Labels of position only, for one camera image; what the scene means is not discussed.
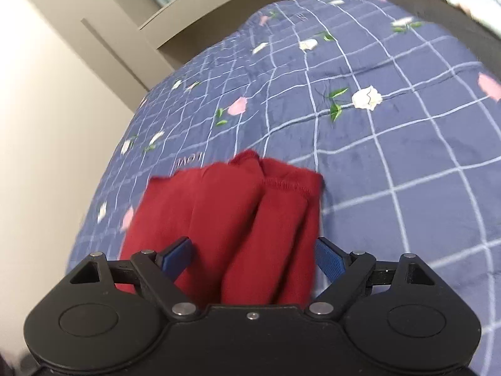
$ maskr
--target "pink petal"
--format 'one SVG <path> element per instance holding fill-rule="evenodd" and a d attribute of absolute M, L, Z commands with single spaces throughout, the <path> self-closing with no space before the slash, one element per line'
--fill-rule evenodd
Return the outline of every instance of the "pink petal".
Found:
<path fill-rule="evenodd" d="M 122 227 L 120 228 L 121 232 L 125 232 L 127 229 L 129 229 L 133 217 L 134 217 L 134 208 L 130 207 L 129 210 L 125 213 L 124 218 L 122 220 Z"/>
<path fill-rule="evenodd" d="M 262 27 L 263 25 L 266 24 L 266 22 L 270 19 L 269 16 L 267 15 L 262 15 L 261 19 L 259 20 L 259 25 Z"/>
<path fill-rule="evenodd" d="M 478 86 L 494 101 L 501 99 L 501 85 L 492 77 L 478 74 Z"/>
<path fill-rule="evenodd" d="M 247 97 L 240 97 L 235 100 L 230 107 L 228 107 L 228 114 L 232 116 L 237 116 L 245 112 L 247 108 Z"/>

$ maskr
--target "blue bedsheet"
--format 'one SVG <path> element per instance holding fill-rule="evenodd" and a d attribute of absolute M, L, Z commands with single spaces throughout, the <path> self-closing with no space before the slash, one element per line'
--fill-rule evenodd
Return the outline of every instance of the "blue bedsheet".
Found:
<path fill-rule="evenodd" d="M 324 176 L 322 235 L 341 248 L 424 258 L 480 318 L 473 369 L 500 375 L 501 88 L 440 26 L 392 25 L 408 16 L 385 0 L 282 1 L 169 76 L 115 150 L 70 267 L 119 256 L 151 176 L 252 148 Z"/>

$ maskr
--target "red cloth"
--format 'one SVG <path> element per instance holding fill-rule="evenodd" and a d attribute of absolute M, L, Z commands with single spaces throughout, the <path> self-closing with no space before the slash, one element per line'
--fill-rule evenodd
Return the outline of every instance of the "red cloth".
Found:
<path fill-rule="evenodd" d="M 199 306 L 306 304 L 314 276 L 322 176 L 254 151 L 228 164 L 149 181 L 121 253 L 193 241 L 177 279 Z"/>

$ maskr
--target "white wall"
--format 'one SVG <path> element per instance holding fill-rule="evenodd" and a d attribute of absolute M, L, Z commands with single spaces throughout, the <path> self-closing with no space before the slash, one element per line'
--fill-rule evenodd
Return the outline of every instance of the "white wall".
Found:
<path fill-rule="evenodd" d="M 0 0 L 0 351 L 63 276 L 132 112 L 27 0 Z"/>

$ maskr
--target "blue gripper pad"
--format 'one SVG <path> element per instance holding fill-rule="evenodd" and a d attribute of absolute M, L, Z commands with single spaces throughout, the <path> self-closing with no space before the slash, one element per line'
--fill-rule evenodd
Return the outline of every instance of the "blue gripper pad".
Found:
<path fill-rule="evenodd" d="M 194 247 L 191 239 L 185 238 L 183 242 L 164 256 L 161 268 L 170 281 L 174 282 L 190 265 L 193 253 Z"/>
<path fill-rule="evenodd" d="M 315 262 L 331 283 L 346 271 L 343 258 L 320 239 L 315 242 Z"/>

